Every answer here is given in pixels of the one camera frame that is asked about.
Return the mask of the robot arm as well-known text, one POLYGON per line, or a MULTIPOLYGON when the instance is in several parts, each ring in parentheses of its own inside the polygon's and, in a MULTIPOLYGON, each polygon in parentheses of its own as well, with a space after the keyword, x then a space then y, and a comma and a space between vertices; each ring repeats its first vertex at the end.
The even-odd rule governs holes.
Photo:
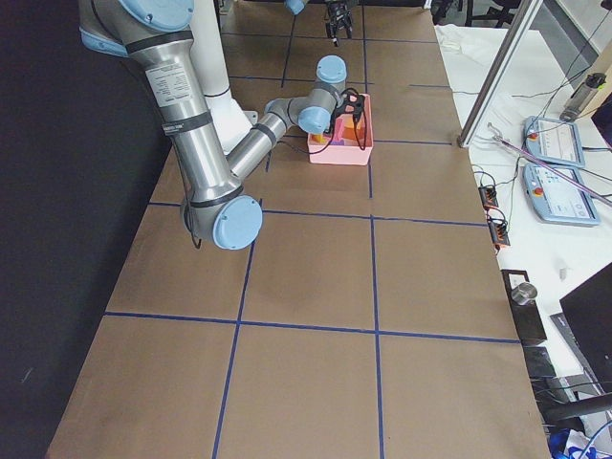
POLYGON ((241 250, 257 237, 259 203, 243 182, 293 126, 321 134, 333 126, 347 78, 343 59, 317 64, 305 97, 270 101, 251 122, 232 97, 217 12, 211 1, 81 1, 81 40, 92 51, 136 61, 174 146, 194 244, 241 250))
MULTIPOLYGON (((284 6, 293 14, 300 14, 308 4, 306 0, 285 0, 284 6)), ((325 0, 325 13, 323 16, 326 36, 339 46, 339 32, 344 31, 348 39, 353 37, 353 18, 348 1, 325 0)))

